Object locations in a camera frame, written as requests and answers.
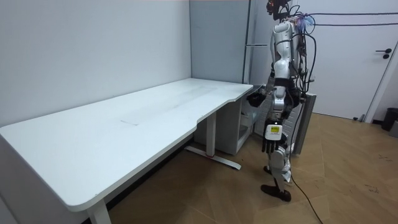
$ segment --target wire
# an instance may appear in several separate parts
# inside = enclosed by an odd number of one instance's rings
[[[381,24],[317,24],[316,26],[334,26],[334,27],[361,27],[361,26],[393,26],[398,22],[381,23]]]
[[[293,9],[294,7],[297,7],[297,9],[296,9],[296,12],[292,15],[291,12],[292,12],[292,9]],[[289,15],[290,15],[290,16],[297,16],[297,15],[298,15],[297,13],[299,12],[299,9],[300,9],[300,5],[294,5],[294,6],[292,6],[292,7],[290,8],[290,10],[289,10]]]
[[[311,16],[388,16],[398,15],[398,12],[370,12],[370,13],[310,13]]]
[[[290,161],[290,158],[291,158],[291,155],[292,155],[293,136],[294,136],[294,132],[295,132],[296,127],[297,127],[297,122],[299,121],[299,118],[300,118],[300,116],[301,116],[301,114],[302,114],[302,112],[303,112],[303,109],[304,109],[304,105],[302,105],[301,108],[300,108],[300,112],[298,113],[297,120],[296,120],[296,122],[295,122],[295,124],[294,124],[294,129],[293,129],[293,132],[292,132],[292,138],[290,139],[290,154],[289,154],[289,163],[290,163],[290,165],[292,164],[291,161]],[[304,194],[305,198],[307,199],[308,203],[310,204],[310,206],[311,206],[311,208],[312,208],[312,211],[313,211],[314,214],[317,216],[318,221],[319,221],[321,224],[323,224],[321,218],[318,216],[317,211],[315,211],[315,209],[314,209],[314,207],[313,207],[313,205],[312,205],[312,203],[311,203],[311,200],[308,198],[307,194],[301,189],[301,187],[300,187],[300,186],[296,183],[296,181],[294,180],[292,170],[290,170],[290,174],[291,174],[290,177],[292,178],[293,183],[294,183],[294,184],[298,187],[298,189],[300,189],[300,191]]]
[[[294,68],[295,72],[297,73],[297,75],[299,76],[299,78],[301,79],[301,83],[300,83],[300,88],[301,88],[301,92],[303,94],[306,94],[309,91],[310,88],[310,83],[311,83],[311,77],[312,77],[312,72],[313,72],[313,68],[315,66],[315,62],[317,59],[317,40],[315,40],[315,38],[311,35],[311,34],[306,34],[306,33],[302,33],[302,34],[295,34],[292,36],[292,40],[294,37],[298,36],[298,35],[304,35],[307,37],[310,37],[313,40],[314,43],[314,54],[313,54],[313,62],[312,62],[312,66],[311,66],[311,70],[310,70],[310,74],[308,76],[308,80],[307,80],[307,75],[305,75],[304,77],[302,77],[299,72]],[[307,61],[305,61],[305,72],[307,73]]]

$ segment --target humanoid robot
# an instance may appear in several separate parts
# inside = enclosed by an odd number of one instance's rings
[[[282,12],[290,0],[269,0],[267,10],[280,23],[274,26],[271,38],[272,70],[275,80],[271,91],[272,107],[264,125],[262,151],[268,154],[269,164],[264,170],[274,177],[275,186],[262,185],[261,190],[283,201],[291,201],[290,192],[285,190],[285,180],[290,182],[290,143],[282,129],[283,121],[289,118],[293,108],[305,97],[297,88],[295,79],[303,74],[299,69],[301,57],[306,57],[303,36],[289,19],[289,11]]]

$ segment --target baseboard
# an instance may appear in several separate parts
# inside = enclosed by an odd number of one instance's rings
[[[383,123],[383,121],[379,121],[379,120],[373,120],[372,121],[372,124],[382,124]]]
[[[115,207],[123,199],[125,199],[129,194],[131,194],[131,192],[136,190],[141,184],[143,184],[147,179],[149,179],[152,175],[154,175],[164,165],[166,165],[168,162],[170,162],[176,155],[178,155],[180,152],[182,152],[182,150],[186,146],[189,146],[192,142],[193,142],[193,138],[188,140],[185,144],[183,144],[181,147],[179,147],[176,151],[174,151],[169,156],[167,156],[164,160],[162,160],[162,162],[158,163],[154,168],[152,168],[150,171],[148,171],[146,174],[144,174],[142,177],[140,177],[138,180],[136,180],[133,184],[131,184],[125,190],[123,190],[120,194],[118,194],[112,200],[110,200],[106,204],[106,208],[108,209],[108,211],[111,210],[113,207]],[[81,224],[92,224],[92,223],[90,221],[90,218],[87,218]]]

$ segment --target herringbone floor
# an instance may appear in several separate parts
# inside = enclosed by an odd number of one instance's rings
[[[272,184],[267,157],[252,136],[233,170],[183,151],[111,211],[114,224],[316,223],[299,189],[285,203],[260,191]],[[296,182],[324,223],[398,223],[398,139],[380,126],[313,114],[302,155],[292,158]]]

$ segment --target door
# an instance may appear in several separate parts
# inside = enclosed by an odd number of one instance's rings
[[[398,12],[396,0],[299,0],[300,11]],[[398,22],[398,16],[315,16],[317,24],[370,24]],[[353,119],[366,114],[398,41],[398,26],[317,26],[315,82],[310,92],[317,95],[314,112]],[[308,59],[313,45],[309,40]]]

